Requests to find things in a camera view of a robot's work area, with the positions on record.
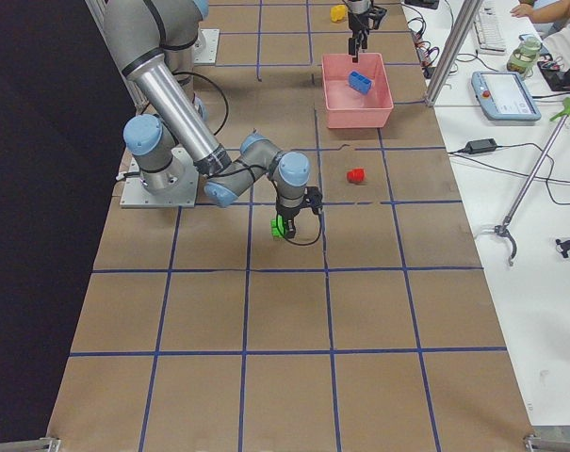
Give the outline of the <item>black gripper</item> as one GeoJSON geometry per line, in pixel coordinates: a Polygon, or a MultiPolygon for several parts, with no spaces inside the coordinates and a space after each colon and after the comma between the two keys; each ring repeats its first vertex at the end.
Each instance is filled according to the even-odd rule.
{"type": "Polygon", "coordinates": [[[359,54],[367,48],[367,31],[377,30],[386,16],[386,9],[372,0],[349,0],[345,2],[349,28],[352,36],[348,41],[351,61],[357,63],[359,54]]]}
{"type": "Polygon", "coordinates": [[[322,213],[322,193],[316,186],[293,187],[288,192],[277,189],[276,212],[285,226],[285,238],[294,238],[296,226],[294,218],[304,208],[310,208],[316,216],[322,213]]]}

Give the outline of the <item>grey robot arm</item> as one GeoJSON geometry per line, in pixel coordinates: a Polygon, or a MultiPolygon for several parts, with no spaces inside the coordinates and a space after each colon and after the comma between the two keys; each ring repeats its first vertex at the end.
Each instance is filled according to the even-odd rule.
{"type": "Polygon", "coordinates": [[[276,211],[286,225],[303,208],[320,215],[322,196],[308,184],[310,164],[305,155],[285,152],[253,133],[242,143],[239,158],[231,160],[169,68],[166,54],[184,51],[196,42],[208,10],[205,1],[111,1],[106,5],[107,48],[122,75],[138,86],[156,111],[127,123],[123,129],[127,147],[138,158],[142,172],[163,171],[172,155],[161,158],[158,150],[172,135],[205,177],[204,193],[214,204],[229,206],[267,177],[276,190],[276,211]]]}

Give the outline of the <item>person's hand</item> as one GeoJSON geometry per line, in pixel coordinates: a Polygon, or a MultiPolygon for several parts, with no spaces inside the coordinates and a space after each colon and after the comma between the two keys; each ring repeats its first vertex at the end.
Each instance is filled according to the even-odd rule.
{"type": "Polygon", "coordinates": [[[534,12],[534,6],[530,3],[520,3],[510,10],[510,13],[513,17],[528,17],[530,19],[532,18],[534,12]]]}

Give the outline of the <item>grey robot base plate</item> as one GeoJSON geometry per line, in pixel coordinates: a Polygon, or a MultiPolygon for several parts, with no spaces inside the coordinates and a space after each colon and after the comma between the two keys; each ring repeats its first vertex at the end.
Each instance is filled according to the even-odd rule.
{"type": "Polygon", "coordinates": [[[129,172],[135,175],[124,180],[122,208],[193,208],[197,199],[199,173],[181,146],[171,150],[171,164],[162,172],[144,172],[132,158],[129,172]]]}

